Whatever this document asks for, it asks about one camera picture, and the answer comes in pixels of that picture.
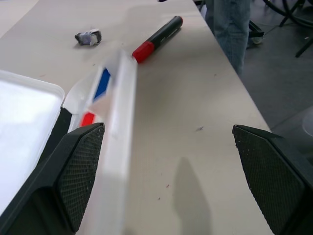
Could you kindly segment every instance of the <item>red marker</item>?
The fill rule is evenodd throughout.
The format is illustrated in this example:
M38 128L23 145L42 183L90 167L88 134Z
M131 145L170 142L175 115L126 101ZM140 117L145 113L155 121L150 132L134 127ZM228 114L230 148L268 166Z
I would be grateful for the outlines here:
M141 44L134 52L133 57L140 64L152 54L162 43L177 32L182 26L182 17L174 16L167 24Z

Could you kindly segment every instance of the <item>chair leg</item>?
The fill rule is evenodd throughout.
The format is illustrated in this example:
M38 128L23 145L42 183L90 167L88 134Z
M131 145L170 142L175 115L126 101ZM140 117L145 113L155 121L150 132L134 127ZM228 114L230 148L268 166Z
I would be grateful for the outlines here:
M298 0L295 5L292 7L292 9L290 10L291 13L293 13L297 8L298 6L301 5L301 3L303 2L303 0ZM279 27L282 27L284 26L284 24L286 23L286 21L288 20L288 16L285 16L284 19L280 22L279 24Z
M300 57L303 52L306 51L313 44L313 38L311 38L295 55L296 58Z

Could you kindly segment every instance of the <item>marker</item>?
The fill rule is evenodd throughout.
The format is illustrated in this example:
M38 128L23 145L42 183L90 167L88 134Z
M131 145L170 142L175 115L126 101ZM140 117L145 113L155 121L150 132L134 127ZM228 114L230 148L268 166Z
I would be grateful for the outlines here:
M166 39L172 36L182 26L182 17L174 16L168 23L148 38L134 52L133 57L140 64L152 54Z

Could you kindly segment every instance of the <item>white plastic tray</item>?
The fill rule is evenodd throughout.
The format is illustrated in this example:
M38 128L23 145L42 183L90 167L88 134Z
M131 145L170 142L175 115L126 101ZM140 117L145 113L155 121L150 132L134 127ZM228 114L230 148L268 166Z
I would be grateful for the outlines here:
M63 99L57 85L0 70L0 214L36 167Z

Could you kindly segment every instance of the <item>gray floor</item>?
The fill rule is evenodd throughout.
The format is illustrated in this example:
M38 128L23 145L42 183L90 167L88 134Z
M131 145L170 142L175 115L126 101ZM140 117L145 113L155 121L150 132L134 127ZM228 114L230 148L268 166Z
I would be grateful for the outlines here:
M306 15L313 7L298 14ZM266 33L263 43L246 51L243 84L273 130L284 120L313 106L313 46L295 58L295 53L313 36L313 30L287 21L265 7L263 0L251 2L251 19Z

